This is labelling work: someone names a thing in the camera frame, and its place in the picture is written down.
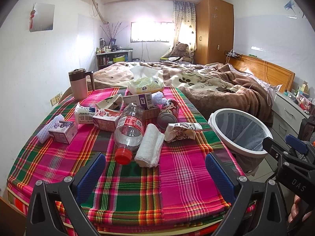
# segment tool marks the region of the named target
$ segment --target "headboard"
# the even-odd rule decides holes
[[[249,69],[255,77],[273,86],[282,84],[280,89],[280,92],[282,93],[285,90],[291,91],[295,73],[290,70],[259,58],[245,55],[242,55],[240,60],[231,57],[229,63],[239,71],[245,72],[246,69]]]

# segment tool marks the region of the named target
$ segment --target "red bottle cap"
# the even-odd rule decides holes
[[[128,165],[131,162],[132,151],[125,147],[118,148],[115,152],[115,161],[121,165]]]

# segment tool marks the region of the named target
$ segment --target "curtain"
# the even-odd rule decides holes
[[[175,35],[173,45],[163,57],[170,57],[179,42],[188,45],[190,58],[193,59],[196,50],[196,5],[190,2],[174,1]]]

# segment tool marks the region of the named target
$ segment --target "plaid tablecloth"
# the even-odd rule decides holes
[[[126,88],[96,90],[80,104],[95,106],[107,97],[124,95],[126,91]],[[167,87],[164,95],[179,103],[179,122],[198,122],[204,132],[197,133],[196,140],[165,143],[157,168],[140,168],[135,162],[127,166],[115,163],[112,133],[100,131],[92,124],[80,125],[70,145],[52,139],[41,144],[36,134],[56,115],[75,120],[77,102],[69,96],[49,114],[21,150],[7,179],[9,191],[28,204],[37,180],[56,183],[66,176],[73,176],[96,152],[102,152],[106,156],[106,169],[89,200],[82,204],[88,218],[100,231],[187,226],[196,219],[199,219],[198,224],[209,223],[210,215],[224,212],[229,204],[223,200],[209,176],[204,165],[205,156],[215,151],[237,174],[243,172],[180,90]],[[147,120],[146,124],[149,123],[156,124],[156,119]],[[64,216],[62,204],[57,203],[57,207],[63,221],[70,223]]]

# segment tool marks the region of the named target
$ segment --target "drawer handle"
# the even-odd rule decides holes
[[[287,133],[287,130],[283,126],[281,126],[281,124],[279,124],[279,129],[280,129],[280,127],[283,128],[284,131]]]
[[[289,113],[287,109],[284,109],[288,114],[290,114],[292,117],[294,117],[293,114]]]

